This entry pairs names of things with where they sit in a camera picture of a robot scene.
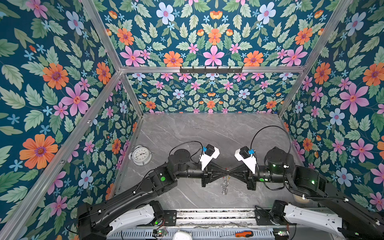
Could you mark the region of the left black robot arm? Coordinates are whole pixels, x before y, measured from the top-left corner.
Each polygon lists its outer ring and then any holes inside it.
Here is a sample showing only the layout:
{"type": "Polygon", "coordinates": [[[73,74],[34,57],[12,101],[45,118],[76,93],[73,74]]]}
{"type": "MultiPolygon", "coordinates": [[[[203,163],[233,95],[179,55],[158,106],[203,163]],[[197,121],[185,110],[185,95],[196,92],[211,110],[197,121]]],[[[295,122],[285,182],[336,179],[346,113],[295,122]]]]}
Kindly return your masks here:
{"type": "Polygon", "coordinates": [[[215,181],[225,169],[212,164],[220,154],[207,145],[199,162],[194,163],[188,150],[178,149],[163,165],[150,170],[132,188],[100,204],[84,204],[78,209],[78,231],[81,240],[105,240],[107,237],[137,226],[153,225],[166,219],[155,198],[178,185],[179,178],[201,179],[202,185],[215,181]]]}

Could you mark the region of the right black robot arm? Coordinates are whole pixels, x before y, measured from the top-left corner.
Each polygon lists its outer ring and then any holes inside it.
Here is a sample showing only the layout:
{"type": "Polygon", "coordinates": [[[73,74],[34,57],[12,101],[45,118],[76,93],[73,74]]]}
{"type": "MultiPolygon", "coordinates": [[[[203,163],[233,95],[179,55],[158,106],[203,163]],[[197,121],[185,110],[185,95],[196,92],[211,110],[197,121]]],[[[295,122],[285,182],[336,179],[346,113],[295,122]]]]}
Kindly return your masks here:
{"type": "Polygon", "coordinates": [[[282,183],[291,194],[317,202],[331,211],[330,214],[317,213],[275,201],[274,209],[278,212],[272,217],[274,222],[306,225],[344,240],[384,238],[382,214],[363,208],[317,171],[297,166],[290,153],[274,147],[267,152],[263,166],[258,166],[254,152],[247,147],[236,150],[235,158],[242,165],[228,174],[246,183],[249,190],[255,190],[258,182],[282,183]]]}

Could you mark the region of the wooden block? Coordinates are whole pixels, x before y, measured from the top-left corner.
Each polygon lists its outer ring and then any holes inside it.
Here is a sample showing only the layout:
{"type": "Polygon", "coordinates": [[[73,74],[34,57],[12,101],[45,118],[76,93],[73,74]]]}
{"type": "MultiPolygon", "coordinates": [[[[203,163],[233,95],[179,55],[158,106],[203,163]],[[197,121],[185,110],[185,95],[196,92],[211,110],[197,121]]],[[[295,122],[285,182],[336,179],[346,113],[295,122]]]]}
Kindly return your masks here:
{"type": "Polygon", "coordinates": [[[310,202],[309,199],[306,199],[306,198],[303,198],[301,196],[297,196],[297,195],[293,195],[294,197],[294,200],[297,202],[297,203],[300,203],[300,204],[308,204],[310,202]]]}

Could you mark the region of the white round alarm clock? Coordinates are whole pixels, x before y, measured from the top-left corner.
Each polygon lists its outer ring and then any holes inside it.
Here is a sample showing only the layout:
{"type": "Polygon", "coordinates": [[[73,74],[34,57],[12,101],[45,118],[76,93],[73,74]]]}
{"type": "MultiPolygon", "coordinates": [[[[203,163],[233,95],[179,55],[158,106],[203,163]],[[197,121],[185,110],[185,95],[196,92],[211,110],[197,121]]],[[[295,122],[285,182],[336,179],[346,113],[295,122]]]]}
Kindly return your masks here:
{"type": "Polygon", "coordinates": [[[138,145],[134,150],[129,154],[129,160],[137,166],[147,165],[153,157],[153,153],[142,145],[138,145]]]}

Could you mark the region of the small circuit board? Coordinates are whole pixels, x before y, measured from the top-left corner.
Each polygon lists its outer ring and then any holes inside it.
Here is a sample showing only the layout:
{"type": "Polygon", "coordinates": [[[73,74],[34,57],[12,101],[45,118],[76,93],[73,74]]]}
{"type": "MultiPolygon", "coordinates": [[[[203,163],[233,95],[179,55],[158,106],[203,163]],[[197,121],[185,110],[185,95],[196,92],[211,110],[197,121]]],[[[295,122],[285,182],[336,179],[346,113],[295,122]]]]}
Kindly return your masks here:
{"type": "Polygon", "coordinates": [[[152,237],[157,239],[157,238],[163,238],[168,236],[168,231],[165,229],[162,230],[153,230],[152,237]]]}

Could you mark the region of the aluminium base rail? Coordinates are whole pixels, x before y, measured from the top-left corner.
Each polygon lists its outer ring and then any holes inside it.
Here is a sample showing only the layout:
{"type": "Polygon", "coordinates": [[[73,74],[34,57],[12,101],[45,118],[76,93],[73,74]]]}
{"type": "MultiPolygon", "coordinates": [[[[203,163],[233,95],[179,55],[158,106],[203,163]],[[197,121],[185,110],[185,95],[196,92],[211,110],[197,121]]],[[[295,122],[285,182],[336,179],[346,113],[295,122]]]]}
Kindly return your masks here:
{"type": "MultiPolygon", "coordinates": [[[[277,226],[287,223],[298,224],[304,219],[304,224],[315,217],[322,217],[325,213],[314,211],[313,209],[299,208],[296,206],[286,206],[287,213],[281,210],[273,210],[270,216],[277,226]]],[[[258,226],[255,220],[255,213],[252,208],[240,209],[176,209],[178,211],[175,226],[184,225],[240,225],[245,227],[258,226]]],[[[157,209],[154,206],[145,205],[126,212],[117,217],[110,223],[114,231],[135,228],[137,226],[156,227],[155,221],[165,210],[157,209]]]]}

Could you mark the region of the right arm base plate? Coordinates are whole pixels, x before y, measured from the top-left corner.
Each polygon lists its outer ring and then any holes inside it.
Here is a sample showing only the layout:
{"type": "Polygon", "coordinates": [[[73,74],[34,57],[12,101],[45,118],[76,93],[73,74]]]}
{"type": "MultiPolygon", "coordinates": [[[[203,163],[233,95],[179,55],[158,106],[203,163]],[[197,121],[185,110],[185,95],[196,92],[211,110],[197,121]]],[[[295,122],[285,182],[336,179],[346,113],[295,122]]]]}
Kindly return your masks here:
{"type": "Polygon", "coordinates": [[[255,208],[255,220],[258,226],[276,226],[278,225],[273,221],[273,218],[270,216],[270,213],[266,210],[255,208]]]}

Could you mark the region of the orange handled screwdriver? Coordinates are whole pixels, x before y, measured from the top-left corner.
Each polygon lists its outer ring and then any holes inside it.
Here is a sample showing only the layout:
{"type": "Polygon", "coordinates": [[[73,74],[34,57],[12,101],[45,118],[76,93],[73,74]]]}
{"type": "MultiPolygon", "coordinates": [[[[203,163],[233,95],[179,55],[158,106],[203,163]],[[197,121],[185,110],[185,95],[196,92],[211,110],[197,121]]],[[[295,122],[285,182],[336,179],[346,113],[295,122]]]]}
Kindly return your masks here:
{"type": "Polygon", "coordinates": [[[254,236],[254,233],[252,231],[243,231],[235,234],[236,238],[250,238],[253,236],[254,236]]]}

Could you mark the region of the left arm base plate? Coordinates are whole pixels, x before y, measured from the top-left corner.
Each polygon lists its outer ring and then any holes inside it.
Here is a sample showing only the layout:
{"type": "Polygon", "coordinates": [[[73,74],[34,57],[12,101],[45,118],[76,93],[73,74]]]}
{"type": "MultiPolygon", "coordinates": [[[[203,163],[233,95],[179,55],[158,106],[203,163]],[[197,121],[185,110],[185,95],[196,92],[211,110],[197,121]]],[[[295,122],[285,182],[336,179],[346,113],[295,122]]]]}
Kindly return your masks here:
{"type": "Polygon", "coordinates": [[[177,210],[165,210],[155,221],[155,226],[171,226],[174,227],[177,222],[178,211],[177,210]]]}

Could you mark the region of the black hook rail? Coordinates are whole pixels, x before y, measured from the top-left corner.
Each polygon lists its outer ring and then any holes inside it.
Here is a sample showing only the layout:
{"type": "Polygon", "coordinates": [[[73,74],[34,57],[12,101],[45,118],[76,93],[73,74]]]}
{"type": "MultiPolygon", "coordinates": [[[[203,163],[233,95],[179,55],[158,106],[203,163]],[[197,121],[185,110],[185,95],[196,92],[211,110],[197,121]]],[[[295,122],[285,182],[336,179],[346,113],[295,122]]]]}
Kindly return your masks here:
{"type": "Polygon", "coordinates": [[[243,67],[180,67],[181,74],[237,74],[243,72],[243,67]]]}

